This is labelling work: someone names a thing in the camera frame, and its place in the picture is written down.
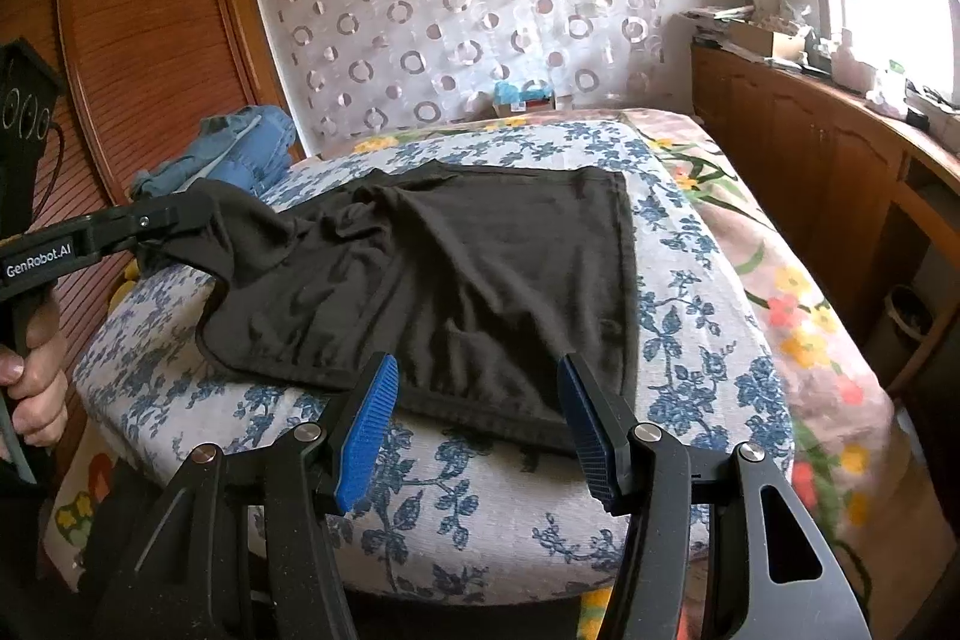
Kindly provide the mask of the person's left hand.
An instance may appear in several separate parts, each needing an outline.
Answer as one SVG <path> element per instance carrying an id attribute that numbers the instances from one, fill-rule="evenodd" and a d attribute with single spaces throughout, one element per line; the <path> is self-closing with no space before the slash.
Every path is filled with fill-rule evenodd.
<path id="1" fill-rule="evenodd" d="M 50 292 L 26 328 L 24 356 L 2 347 L 2 386 L 13 399 L 11 424 L 32 447 L 52 447 L 68 422 L 65 374 L 67 340 L 60 330 L 60 308 Z"/>

